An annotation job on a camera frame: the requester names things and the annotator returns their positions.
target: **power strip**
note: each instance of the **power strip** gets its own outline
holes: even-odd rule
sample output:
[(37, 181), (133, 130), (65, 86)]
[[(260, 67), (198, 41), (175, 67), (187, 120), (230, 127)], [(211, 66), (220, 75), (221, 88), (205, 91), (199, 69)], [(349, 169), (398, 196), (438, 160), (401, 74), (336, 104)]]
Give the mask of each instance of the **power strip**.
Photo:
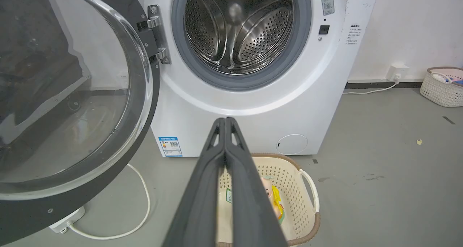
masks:
[(72, 212), (70, 215), (52, 224), (50, 226), (50, 229), (52, 229), (55, 233), (64, 234), (65, 232), (68, 231), (68, 227), (69, 227), (68, 224), (75, 223), (78, 219), (81, 219), (82, 216), (84, 216), (84, 214), (85, 214), (85, 209), (82, 206), (76, 211)]

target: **warning label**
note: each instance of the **warning label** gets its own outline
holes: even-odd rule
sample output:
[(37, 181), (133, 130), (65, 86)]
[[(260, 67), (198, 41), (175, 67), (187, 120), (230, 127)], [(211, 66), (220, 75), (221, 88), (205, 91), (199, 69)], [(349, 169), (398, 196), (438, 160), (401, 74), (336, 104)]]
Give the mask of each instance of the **warning label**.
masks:
[(166, 157), (182, 157), (182, 150), (177, 137), (159, 137), (159, 142)]
[(360, 36), (362, 35), (362, 28), (360, 25), (351, 25), (349, 29), (349, 34), (346, 38), (346, 44), (351, 44), (356, 46), (360, 41)]

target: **open door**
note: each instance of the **open door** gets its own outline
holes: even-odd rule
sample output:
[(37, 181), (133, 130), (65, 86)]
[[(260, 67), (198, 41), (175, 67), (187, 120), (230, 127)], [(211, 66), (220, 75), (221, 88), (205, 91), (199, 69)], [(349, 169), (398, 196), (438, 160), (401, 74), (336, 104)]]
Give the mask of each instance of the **open door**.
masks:
[(146, 9), (0, 0), (0, 245), (81, 207), (137, 151), (165, 60)]

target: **gray floor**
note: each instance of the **gray floor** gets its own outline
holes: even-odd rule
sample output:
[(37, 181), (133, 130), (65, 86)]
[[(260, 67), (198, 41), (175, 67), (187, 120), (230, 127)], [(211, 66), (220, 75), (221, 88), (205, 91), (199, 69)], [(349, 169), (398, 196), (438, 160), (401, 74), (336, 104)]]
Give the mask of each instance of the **gray floor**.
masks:
[[(303, 246), (461, 246), (462, 135), (463, 107), (440, 107), (418, 89), (344, 95), (320, 153), (294, 157), (320, 195), (321, 228)], [(154, 203), (139, 231), (96, 241), (44, 229), (7, 246), (160, 246), (196, 159), (161, 158), (155, 143), (149, 133), (131, 161)], [(125, 169), (85, 207), (76, 227), (104, 236), (136, 226), (146, 200)]]

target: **stainless steel drum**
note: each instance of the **stainless steel drum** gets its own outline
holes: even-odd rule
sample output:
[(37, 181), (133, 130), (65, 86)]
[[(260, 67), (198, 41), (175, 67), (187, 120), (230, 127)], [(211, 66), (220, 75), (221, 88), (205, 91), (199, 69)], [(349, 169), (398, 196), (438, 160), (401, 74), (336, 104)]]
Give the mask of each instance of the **stainless steel drum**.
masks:
[(284, 49), (292, 0), (188, 0), (185, 29), (199, 58), (226, 74), (268, 66)]

